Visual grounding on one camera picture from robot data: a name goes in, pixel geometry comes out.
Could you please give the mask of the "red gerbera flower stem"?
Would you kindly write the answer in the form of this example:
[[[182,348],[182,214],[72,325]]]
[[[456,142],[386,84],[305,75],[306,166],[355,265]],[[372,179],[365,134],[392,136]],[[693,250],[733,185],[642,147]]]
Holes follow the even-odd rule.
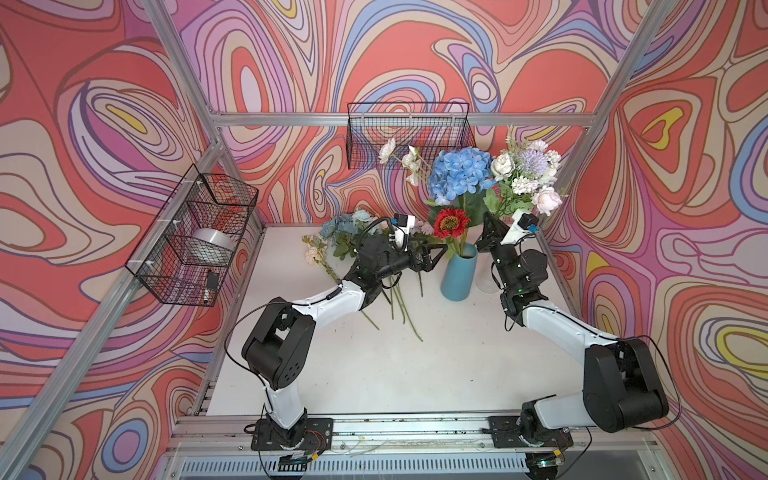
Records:
[[[453,256],[464,258],[470,223],[465,210],[455,207],[442,208],[432,223],[433,235],[448,246]]]

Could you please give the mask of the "bright blue hydrangea stem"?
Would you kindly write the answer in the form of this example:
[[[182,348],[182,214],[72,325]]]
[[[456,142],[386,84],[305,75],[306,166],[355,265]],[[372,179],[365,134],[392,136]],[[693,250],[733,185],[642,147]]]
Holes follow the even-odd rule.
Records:
[[[476,147],[441,151],[427,184],[429,222],[433,223],[441,210],[456,208],[470,219],[470,227],[480,225],[487,211],[486,192],[496,185],[491,163],[491,155]]]

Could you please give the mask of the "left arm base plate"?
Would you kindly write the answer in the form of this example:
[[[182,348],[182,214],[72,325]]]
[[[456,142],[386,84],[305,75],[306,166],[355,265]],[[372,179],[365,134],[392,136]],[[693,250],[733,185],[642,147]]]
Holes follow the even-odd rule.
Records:
[[[330,417],[300,419],[290,429],[280,427],[267,417],[258,420],[253,427],[250,448],[257,452],[322,452],[333,442],[334,420]]]

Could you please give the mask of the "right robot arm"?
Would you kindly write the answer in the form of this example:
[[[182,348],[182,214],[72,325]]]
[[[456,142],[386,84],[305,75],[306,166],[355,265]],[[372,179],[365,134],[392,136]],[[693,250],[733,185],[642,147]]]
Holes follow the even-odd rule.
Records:
[[[540,286],[548,277],[546,254],[518,249],[537,226],[537,217],[530,213],[521,214],[512,225],[485,213],[475,243],[479,252],[491,256],[506,329],[521,326],[546,337],[583,369],[580,392],[523,405],[516,428],[522,439],[538,444],[546,435],[570,428],[615,433],[666,417],[667,395],[645,341],[602,332],[542,294]]]

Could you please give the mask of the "white poppy flower stem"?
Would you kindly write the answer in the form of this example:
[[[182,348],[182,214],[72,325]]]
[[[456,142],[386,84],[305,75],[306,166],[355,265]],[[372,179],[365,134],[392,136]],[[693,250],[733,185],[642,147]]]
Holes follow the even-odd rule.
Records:
[[[378,162],[381,165],[394,161],[405,171],[405,182],[412,187],[429,186],[432,166],[421,154],[419,148],[408,145],[403,155],[396,154],[397,143],[394,137],[389,138],[378,150]]]

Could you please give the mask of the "purple and pink mixed bouquet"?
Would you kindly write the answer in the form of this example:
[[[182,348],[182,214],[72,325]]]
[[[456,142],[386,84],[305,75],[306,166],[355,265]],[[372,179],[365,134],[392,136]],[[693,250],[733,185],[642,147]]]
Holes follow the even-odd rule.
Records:
[[[555,189],[562,156],[541,139],[519,139],[512,126],[505,147],[489,166],[494,185],[485,194],[487,210],[497,218],[511,218],[517,211],[550,216],[562,204]]]

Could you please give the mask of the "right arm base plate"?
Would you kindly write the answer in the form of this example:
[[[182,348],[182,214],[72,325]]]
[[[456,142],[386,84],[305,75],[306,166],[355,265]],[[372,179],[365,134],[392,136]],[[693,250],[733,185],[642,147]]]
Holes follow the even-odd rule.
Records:
[[[547,429],[530,412],[512,416],[490,416],[483,430],[492,438],[495,448],[558,448],[573,446],[572,436],[565,429]]]

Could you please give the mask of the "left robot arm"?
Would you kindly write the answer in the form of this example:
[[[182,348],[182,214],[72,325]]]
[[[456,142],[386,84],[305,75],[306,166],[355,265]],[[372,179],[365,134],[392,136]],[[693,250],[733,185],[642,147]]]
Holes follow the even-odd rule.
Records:
[[[385,280],[406,270],[432,271],[447,246],[396,233],[366,238],[356,251],[352,266],[335,287],[304,300],[269,301],[244,341],[241,356],[249,371],[264,382],[268,418],[280,429],[295,429],[305,421],[296,380],[315,330],[364,310],[383,292]]]

